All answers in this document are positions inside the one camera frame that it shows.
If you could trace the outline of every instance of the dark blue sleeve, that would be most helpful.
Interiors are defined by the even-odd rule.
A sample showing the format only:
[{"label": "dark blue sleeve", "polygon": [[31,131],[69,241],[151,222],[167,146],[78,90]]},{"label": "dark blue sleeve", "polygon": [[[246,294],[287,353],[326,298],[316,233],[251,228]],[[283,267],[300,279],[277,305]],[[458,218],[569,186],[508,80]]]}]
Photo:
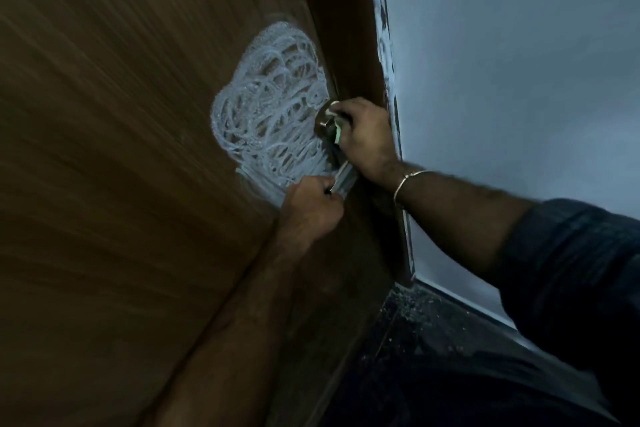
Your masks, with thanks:
[{"label": "dark blue sleeve", "polygon": [[502,304],[541,349],[595,372],[612,413],[640,424],[640,222],[553,199],[502,250]]}]

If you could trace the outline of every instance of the dark floor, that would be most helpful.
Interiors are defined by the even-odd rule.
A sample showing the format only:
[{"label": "dark floor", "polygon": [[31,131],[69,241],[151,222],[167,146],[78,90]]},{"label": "dark floor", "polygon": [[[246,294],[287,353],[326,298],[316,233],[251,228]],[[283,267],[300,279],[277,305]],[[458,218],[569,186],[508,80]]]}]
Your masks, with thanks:
[{"label": "dark floor", "polygon": [[392,289],[348,373],[391,356],[424,351],[443,357],[486,351],[525,360],[566,391],[572,402],[613,418],[593,375],[578,372],[538,350],[510,327],[422,284]]}]

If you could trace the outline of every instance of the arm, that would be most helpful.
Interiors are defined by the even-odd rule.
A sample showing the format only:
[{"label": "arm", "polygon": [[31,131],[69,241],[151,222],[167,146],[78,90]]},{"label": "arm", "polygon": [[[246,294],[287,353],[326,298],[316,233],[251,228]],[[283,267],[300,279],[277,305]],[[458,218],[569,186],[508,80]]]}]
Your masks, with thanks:
[{"label": "arm", "polygon": [[296,266],[343,213],[333,180],[305,177],[292,185],[278,224],[147,425],[261,425],[291,307]]},{"label": "arm", "polygon": [[[363,99],[340,147],[389,192],[406,164],[396,157],[388,115]],[[640,423],[640,223],[589,204],[537,204],[426,172],[397,195],[445,253],[500,289],[523,335],[581,369],[594,370],[620,420]]]}]

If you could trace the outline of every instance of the cloth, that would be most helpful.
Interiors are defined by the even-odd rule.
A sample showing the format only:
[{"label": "cloth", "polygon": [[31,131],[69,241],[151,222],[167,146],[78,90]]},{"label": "cloth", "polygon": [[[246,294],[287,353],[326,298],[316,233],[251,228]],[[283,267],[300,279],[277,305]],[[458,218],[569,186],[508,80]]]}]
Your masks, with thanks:
[{"label": "cloth", "polygon": [[[640,222],[553,199],[523,217],[501,255],[496,280],[520,332],[593,370],[613,415],[640,424]],[[568,398],[516,358],[409,356],[350,372],[322,425],[617,424]]]}]

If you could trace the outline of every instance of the person's left hand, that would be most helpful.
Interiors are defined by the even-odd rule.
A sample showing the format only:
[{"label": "person's left hand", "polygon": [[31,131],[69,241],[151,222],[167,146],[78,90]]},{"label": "person's left hand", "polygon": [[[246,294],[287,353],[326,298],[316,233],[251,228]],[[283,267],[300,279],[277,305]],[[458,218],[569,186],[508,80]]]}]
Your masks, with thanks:
[{"label": "person's left hand", "polygon": [[344,204],[339,194],[324,194],[335,180],[331,176],[305,176],[292,184],[282,204],[278,233],[303,247],[333,231],[342,219]]}]

